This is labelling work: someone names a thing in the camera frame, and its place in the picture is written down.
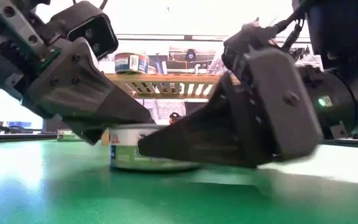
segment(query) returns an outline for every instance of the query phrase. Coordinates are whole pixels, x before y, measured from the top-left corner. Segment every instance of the window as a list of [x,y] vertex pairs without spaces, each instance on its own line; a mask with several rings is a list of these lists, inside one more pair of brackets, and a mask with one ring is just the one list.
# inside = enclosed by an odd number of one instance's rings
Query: window
[[44,120],[20,105],[19,100],[0,89],[0,121],[28,129],[42,129]]

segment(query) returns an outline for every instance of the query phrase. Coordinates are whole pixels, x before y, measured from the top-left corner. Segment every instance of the wooden shelf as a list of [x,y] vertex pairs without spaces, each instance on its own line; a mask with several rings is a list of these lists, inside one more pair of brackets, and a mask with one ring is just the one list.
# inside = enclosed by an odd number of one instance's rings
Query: wooden shelf
[[[208,99],[219,75],[194,74],[109,74],[106,76],[134,98]],[[233,82],[239,81],[232,76]]]

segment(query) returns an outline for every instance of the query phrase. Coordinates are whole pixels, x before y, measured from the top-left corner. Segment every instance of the green table surface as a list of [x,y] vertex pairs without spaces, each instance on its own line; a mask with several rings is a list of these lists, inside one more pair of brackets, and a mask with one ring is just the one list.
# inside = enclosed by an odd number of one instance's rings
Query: green table surface
[[111,171],[107,146],[0,143],[2,223],[358,223],[358,149],[257,171]]

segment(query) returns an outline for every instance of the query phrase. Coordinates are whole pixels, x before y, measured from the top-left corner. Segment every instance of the tuna can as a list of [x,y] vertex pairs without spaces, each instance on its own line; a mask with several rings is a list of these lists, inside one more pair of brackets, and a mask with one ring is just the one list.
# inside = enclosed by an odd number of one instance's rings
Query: tuna can
[[135,53],[118,53],[114,56],[116,73],[147,73],[149,57]]
[[158,74],[157,69],[155,69],[153,66],[149,66],[149,69],[147,70],[147,74]]
[[82,139],[70,129],[61,129],[57,131],[57,141],[82,141]]
[[109,129],[110,166],[142,171],[180,171],[197,168],[199,164],[194,162],[145,157],[139,154],[138,140],[164,127],[165,125],[157,124],[125,124]]

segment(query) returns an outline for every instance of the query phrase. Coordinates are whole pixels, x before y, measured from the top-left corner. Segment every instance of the wire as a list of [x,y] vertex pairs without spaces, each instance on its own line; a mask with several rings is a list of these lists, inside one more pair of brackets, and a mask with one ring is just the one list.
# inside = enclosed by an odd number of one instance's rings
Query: wire
[[103,10],[106,7],[106,4],[109,0],[103,0],[102,4],[99,6],[99,9]]

